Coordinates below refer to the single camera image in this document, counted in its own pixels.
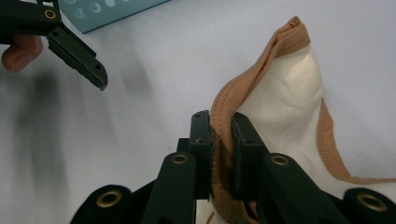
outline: black bracket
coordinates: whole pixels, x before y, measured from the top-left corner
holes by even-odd
[[[270,153],[248,117],[233,117],[235,199],[256,201],[261,224],[394,224],[396,204],[369,189],[344,199],[322,191],[291,157]],[[120,186],[94,192],[72,224],[195,223],[195,200],[208,199],[213,155],[208,111],[192,116],[190,139],[179,139],[156,181],[131,193]]]
[[[0,44],[12,44],[14,34],[45,36],[49,49],[70,67],[101,91],[107,86],[105,67],[96,60],[95,52],[64,26],[57,0],[1,1]]]

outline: brass screw hole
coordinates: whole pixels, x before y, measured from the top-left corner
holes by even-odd
[[[373,195],[365,194],[365,193],[359,194],[358,201],[364,206],[372,210],[375,210],[376,212],[388,211],[387,205]]]
[[[277,165],[288,165],[289,160],[284,156],[273,156],[271,157],[271,161]]]
[[[174,157],[172,157],[172,162],[174,164],[183,164],[183,163],[186,163],[188,160],[189,160],[189,158],[183,154],[177,154]]]
[[[121,198],[121,192],[117,189],[113,189],[99,196],[99,198],[96,200],[96,204],[99,207],[108,208],[119,203]]]
[[[52,11],[52,10],[46,10],[46,11],[44,12],[44,14],[45,14],[46,17],[47,17],[48,19],[50,19],[50,20],[53,20],[53,19],[56,18],[56,13],[55,13],[54,11]]]

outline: fabric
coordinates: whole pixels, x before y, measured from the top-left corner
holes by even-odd
[[[322,100],[319,67],[305,26],[297,17],[278,29],[259,60],[228,82],[211,110],[215,138],[213,204],[228,223],[258,223],[254,202],[233,198],[232,116],[247,115],[271,152],[284,153],[317,185],[337,197],[356,184],[395,197],[396,179],[351,176],[338,153],[332,118]]]
[[[196,224],[227,224],[213,204],[207,200],[198,200],[196,204]]]

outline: box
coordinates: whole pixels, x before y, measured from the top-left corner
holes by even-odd
[[[62,13],[82,33],[168,0],[59,0]]]

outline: hand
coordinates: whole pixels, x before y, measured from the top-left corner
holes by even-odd
[[[14,35],[14,43],[3,53],[3,66],[10,72],[20,72],[43,51],[41,38],[35,35]]]

